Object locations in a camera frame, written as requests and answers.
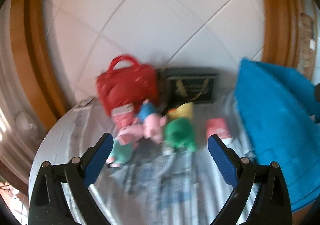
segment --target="red handbag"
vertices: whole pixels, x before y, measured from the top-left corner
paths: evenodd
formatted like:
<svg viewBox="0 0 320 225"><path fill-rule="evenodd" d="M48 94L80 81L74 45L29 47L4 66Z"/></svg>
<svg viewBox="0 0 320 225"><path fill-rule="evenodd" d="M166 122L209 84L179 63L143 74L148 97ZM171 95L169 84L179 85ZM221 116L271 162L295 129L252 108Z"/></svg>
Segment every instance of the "red handbag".
<svg viewBox="0 0 320 225"><path fill-rule="evenodd" d="M130 67L114 69L120 61L130 61ZM159 103L156 71L148 64L139 62L130 55L120 55L112 60L109 69L96 79L99 99L110 116L111 110L132 103L137 113L143 101Z"/></svg>

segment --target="brown wood trim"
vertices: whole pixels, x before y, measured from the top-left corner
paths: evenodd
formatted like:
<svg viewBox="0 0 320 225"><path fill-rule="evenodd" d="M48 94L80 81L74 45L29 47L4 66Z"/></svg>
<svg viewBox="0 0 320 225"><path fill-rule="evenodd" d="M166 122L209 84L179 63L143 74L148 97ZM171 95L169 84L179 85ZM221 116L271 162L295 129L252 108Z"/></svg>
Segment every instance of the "brown wood trim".
<svg viewBox="0 0 320 225"><path fill-rule="evenodd" d="M28 196L28 185L21 181L10 169L0 161L0 175L13 187Z"/></svg>
<svg viewBox="0 0 320 225"><path fill-rule="evenodd" d="M23 90L47 130L68 110L46 48L42 0L12 0L12 53Z"/></svg>
<svg viewBox="0 0 320 225"><path fill-rule="evenodd" d="M265 42L262 61L296 67L301 0L265 1Z"/></svg>

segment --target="teal plush toy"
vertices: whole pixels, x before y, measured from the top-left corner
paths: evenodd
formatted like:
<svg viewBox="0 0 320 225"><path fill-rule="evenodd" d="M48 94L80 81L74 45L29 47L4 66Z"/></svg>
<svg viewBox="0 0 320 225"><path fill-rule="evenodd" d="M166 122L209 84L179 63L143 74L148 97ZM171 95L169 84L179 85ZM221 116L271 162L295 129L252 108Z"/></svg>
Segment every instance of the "teal plush toy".
<svg viewBox="0 0 320 225"><path fill-rule="evenodd" d="M107 164L110 164L110 167L120 167L121 165L127 163L133 153L133 144L132 142L121 145L117 139L113 141L113 149L106 161Z"/></svg>
<svg viewBox="0 0 320 225"><path fill-rule="evenodd" d="M184 117L172 120L164 128L165 142L173 148L188 148L196 151L196 132L191 122Z"/></svg>

